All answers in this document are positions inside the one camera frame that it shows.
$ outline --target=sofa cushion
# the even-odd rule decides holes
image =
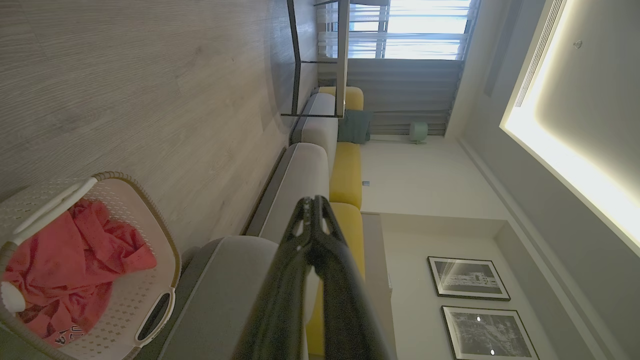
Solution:
[[[335,97],[330,94],[313,94],[309,97],[304,114],[333,115]],[[314,143],[326,151],[329,176],[333,170],[335,147],[338,139],[338,119],[335,117],[300,117],[289,137],[289,145],[299,142]]]
[[[329,201],[343,202],[360,209],[362,206],[362,169],[360,146],[339,142],[335,150],[333,172],[329,183]]]
[[[229,359],[277,250],[253,236],[203,246],[180,277],[171,318],[135,359]]]
[[[335,96],[335,86],[322,86],[318,89],[318,92]],[[364,109],[364,94],[360,88],[347,86],[344,94],[344,107],[349,110]]]
[[[364,233],[360,210],[350,204],[332,202],[331,209],[338,220],[338,225],[347,241],[351,255],[362,279],[364,280]],[[307,347],[309,354],[324,355],[324,313],[323,313],[323,284],[318,284],[316,304],[311,320],[307,323]]]
[[[297,143],[282,155],[246,235],[280,243],[300,199],[329,197],[329,170],[326,152],[312,143]],[[311,271],[305,285],[305,319],[311,317],[319,278]]]

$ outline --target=picture frame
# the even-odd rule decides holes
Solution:
[[[511,300],[491,260],[429,256],[427,264],[439,297]]]
[[[540,360],[516,310],[442,306],[455,360]]]

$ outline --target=white laundry basket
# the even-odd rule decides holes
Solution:
[[[103,172],[88,179],[48,181],[30,186],[2,202],[0,240],[4,245],[0,249],[0,279],[18,245],[83,197],[102,201],[109,208],[111,218],[136,227],[154,253],[157,266],[118,278],[113,283],[109,306],[96,326],[64,347],[52,348],[4,306],[0,306],[0,321],[53,359],[132,359],[171,316],[180,257],[155,206],[129,176]],[[150,317],[156,318],[155,328]]]

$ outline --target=red clothing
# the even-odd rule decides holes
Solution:
[[[81,199],[16,250],[4,281],[27,303],[19,318],[55,347],[89,332],[109,304],[111,282],[156,266],[133,226]]]

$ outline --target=table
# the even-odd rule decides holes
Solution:
[[[300,58],[300,44],[298,42],[298,26],[296,25],[296,11],[294,0],[287,0],[289,8],[289,25],[291,26],[291,41],[296,69],[293,75],[293,98],[291,113],[281,116],[306,117],[344,117],[344,96],[347,88],[347,60],[349,53],[349,0],[338,0],[338,58],[337,61],[303,61]],[[312,115],[298,113],[298,97],[300,92],[300,69],[303,63],[334,63],[337,64],[335,84],[335,111],[333,115]]]

